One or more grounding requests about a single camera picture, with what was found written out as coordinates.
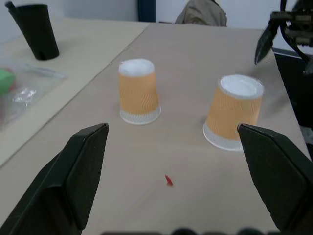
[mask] paper cup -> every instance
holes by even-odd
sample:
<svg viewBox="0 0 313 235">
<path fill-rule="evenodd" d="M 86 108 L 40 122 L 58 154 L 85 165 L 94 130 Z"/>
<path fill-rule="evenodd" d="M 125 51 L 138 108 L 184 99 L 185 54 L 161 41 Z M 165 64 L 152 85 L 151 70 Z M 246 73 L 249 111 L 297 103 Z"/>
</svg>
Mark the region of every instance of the paper cup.
<svg viewBox="0 0 313 235">
<path fill-rule="evenodd" d="M 124 61 L 119 66 L 120 115 L 133 125 L 145 125 L 161 114 L 154 64 L 145 59 Z"/>
<path fill-rule="evenodd" d="M 263 92 L 262 83 L 248 76 L 230 75 L 219 80 L 203 125 L 205 138 L 224 150 L 242 150 L 237 126 L 241 123 L 256 125 Z"/>
</svg>

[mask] small red piece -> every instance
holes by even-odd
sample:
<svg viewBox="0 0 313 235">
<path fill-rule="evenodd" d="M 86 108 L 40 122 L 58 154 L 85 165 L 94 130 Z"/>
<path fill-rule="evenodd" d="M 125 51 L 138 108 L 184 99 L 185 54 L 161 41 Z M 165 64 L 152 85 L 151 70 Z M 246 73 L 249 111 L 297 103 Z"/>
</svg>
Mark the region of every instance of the small red piece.
<svg viewBox="0 0 313 235">
<path fill-rule="evenodd" d="M 173 186 L 173 182 L 172 182 L 171 178 L 168 175 L 165 175 L 165 178 L 167 180 L 167 185 L 168 186 Z"/>
</svg>

